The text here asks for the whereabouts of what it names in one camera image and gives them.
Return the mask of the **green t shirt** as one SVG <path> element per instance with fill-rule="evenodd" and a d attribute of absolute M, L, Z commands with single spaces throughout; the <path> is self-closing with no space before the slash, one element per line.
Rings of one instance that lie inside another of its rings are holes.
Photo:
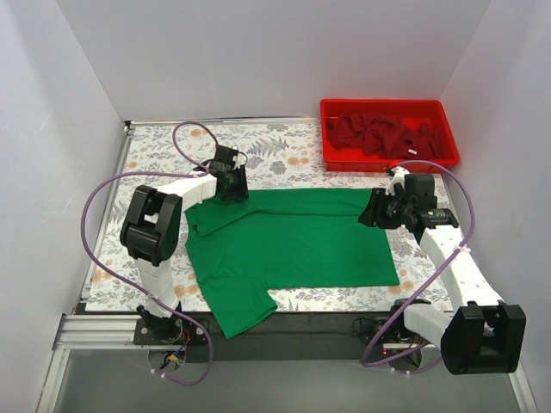
<path fill-rule="evenodd" d="M 383 230 L 359 223 L 368 188 L 256 190 L 188 209 L 186 250 L 225 338 L 276 311 L 269 291 L 399 282 Z"/>

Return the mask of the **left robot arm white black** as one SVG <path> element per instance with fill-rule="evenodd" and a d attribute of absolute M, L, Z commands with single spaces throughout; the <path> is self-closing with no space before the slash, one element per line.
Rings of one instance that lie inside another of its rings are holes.
<path fill-rule="evenodd" d="M 180 238 L 182 213 L 213 197 L 246 199 L 246 162 L 239 160 L 243 155 L 236 147 L 218 145 L 214 157 L 204 164 L 208 170 L 199 166 L 190 178 L 134 190 L 120 240 L 148 291 L 147 304 L 139 306 L 137 312 L 163 343 L 175 343 L 183 333 L 182 321 L 172 313 L 180 300 L 174 291 L 170 264 Z"/>

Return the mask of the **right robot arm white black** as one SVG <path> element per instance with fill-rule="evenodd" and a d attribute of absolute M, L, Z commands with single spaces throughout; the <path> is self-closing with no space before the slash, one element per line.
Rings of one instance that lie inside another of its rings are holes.
<path fill-rule="evenodd" d="M 486 281 L 467 247 L 472 234 L 461 232 L 453 212 L 437 205 L 433 175 L 412 173 L 401 166 L 388 174 L 388 186 L 372 191 L 358 221 L 385 230 L 404 227 L 413 234 L 436 267 L 422 287 L 441 279 L 454 313 L 436 310 L 420 292 L 397 301 L 390 318 L 368 343 L 362 365 L 377 365 L 368 356 L 390 330 L 400 342 L 419 336 L 424 344 L 434 345 L 454 375 L 514 373 L 526 327 L 522 307 L 506 303 Z"/>

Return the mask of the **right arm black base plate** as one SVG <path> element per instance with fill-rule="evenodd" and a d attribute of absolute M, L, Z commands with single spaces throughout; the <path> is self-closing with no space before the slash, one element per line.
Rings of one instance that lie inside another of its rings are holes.
<path fill-rule="evenodd" d="M 375 334 L 382 328 L 383 320 L 367 317 L 356 318 L 351 325 L 353 334 L 364 344 L 368 344 Z M 390 328 L 382 336 L 381 341 L 411 343 L 415 336 L 399 329 Z"/>

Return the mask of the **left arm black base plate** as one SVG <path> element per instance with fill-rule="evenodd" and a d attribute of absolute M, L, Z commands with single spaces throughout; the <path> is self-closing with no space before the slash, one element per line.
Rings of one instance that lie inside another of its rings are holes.
<path fill-rule="evenodd" d="M 177 317 L 139 318 L 135 324 L 134 345 L 206 345 L 202 328 Z"/>

